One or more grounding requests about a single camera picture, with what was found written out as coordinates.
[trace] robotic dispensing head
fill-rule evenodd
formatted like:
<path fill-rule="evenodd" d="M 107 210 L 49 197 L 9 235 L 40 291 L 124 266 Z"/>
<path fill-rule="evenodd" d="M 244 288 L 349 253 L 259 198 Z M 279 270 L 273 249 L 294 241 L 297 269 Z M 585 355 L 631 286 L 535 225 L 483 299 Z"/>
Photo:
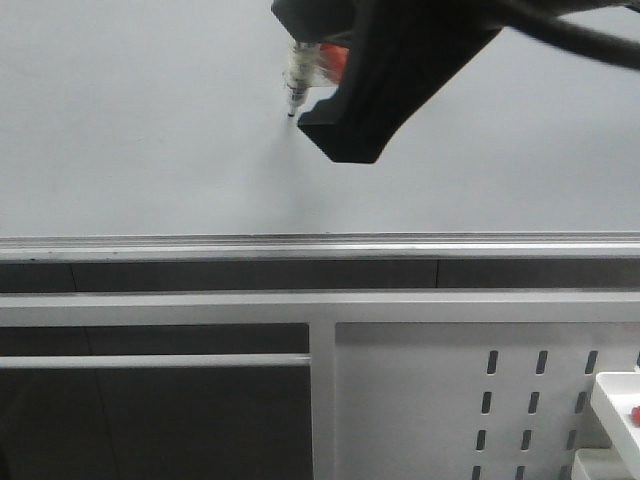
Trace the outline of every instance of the robotic dispensing head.
<path fill-rule="evenodd" d="M 558 18 L 621 5 L 640 11 L 638 0 L 275 0 L 272 11 L 298 48 L 349 49 L 336 93 L 303 114 L 300 129 L 334 162 L 375 163 L 400 126 L 504 26 L 640 70 L 640 44 Z M 308 83 L 297 86 L 290 115 Z"/>

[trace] gray work surface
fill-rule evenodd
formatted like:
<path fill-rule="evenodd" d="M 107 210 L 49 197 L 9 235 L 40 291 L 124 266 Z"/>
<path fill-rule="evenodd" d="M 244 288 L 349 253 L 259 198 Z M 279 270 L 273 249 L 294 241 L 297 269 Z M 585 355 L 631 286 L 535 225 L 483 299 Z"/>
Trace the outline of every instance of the gray work surface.
<path fill-rule="evenodd" d="M 270 3 L 3 1 L 0 239 L 640 231 L 639 74 L 506 31 L 334 165 L 286 118 Z"/>

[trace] slot hole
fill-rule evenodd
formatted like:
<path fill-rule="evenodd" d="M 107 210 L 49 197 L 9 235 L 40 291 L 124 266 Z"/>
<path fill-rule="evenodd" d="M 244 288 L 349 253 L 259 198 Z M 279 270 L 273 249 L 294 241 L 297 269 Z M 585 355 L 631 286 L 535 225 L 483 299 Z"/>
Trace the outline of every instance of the slot hole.
<path fill-rule="evenodd" d="M 578 436 L 577 430 L 571 430 L 567 437 L 567 450 L 573 450 L 576 446 L 576 437 Z"/>
<path fill-rule="evenodd" d="M 574 413 L 582 413 L 584 411 L 584 406 L 587 403 L 587 392 L 580 392 L 578 394 L 578 398 L 576 399 L 576 408 Z"/>
<path fill-rule="evenodd" d="M 494 375 L 498 368 L 498 351 L 491 350 L 489 352 L 489 362 L 487 363 L 487 375 Z"/>
<path fill-rule="evenodd" d="M 491 392 L 484 392 L 482 395 L 482 414 L 486 415 L 491 411 Z"/>
<path fill-rule="evenodd" d="M 596 361 L 598 360 L 598 351 L 591 350 L 589 357 L 587 358 L 587 366 L 584 368 L 585 375 L 591 375 L 596 368 Z"/>
<path fill-rule="evenodd" d="M 478 438 L 476 439 L 476 450 L 481 452 L 484 450 L 484 446 L 487 440 L 487 431 L 478 430 Z"/>
<path fill-rule="evenodd" d="M 542 375 L 547 369 L 547 357 L 549 352 L 547 350 L 541 350 L 538 354 L 538 363 L 536 365 L 536 375 Z"/>
<path fill-rule="evenodd" d="M 558 474 L 558 480 L 570 480 L 569 472 L 571 467 L 569 465 L 563 465 L 560 468 L 560 473 Z"/>
<path fill-rule="evenodd" d="M 540 392 L 531 392 L 529 399 L 529 415 L 533 415 L 538 411 L 538 402 L 540 400 Z"/>
<path fill-rule="evenodd" d="M 525 430 L 522 432 L 522 443 L 520 444 L 520 450 L 526 452 L 531 445 L 531 430 Z"/>

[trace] black cable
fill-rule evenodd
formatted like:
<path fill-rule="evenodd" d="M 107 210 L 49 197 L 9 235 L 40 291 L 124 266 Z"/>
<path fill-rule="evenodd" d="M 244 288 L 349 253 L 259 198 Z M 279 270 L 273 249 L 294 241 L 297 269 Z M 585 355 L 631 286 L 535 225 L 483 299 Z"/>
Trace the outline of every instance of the black cable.
<path fill-rule="evenodd" d="M 500 24 L 550 45 L 610 65 L 640 70 L 638 42 L 561 20 L 522 0 L 492 0 L 483 9 Z"/>

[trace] white component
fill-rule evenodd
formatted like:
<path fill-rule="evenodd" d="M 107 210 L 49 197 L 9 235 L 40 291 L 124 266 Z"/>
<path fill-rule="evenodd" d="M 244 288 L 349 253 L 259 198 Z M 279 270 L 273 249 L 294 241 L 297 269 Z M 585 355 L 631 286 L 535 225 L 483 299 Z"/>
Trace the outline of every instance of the white component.
<path fill-rule="evenodd" d="M 596 376 L 591 406 L 630 476 L 636 480 L 640 480 L 640 427 L 631 420 L 631 410 L 639 405 L 639 373 L 600 373 Z"/>
<path fill-rule="evenodd" d="M 576 452 L 572 480 L 631 480 L 615 449 L 584 448 Z"/>

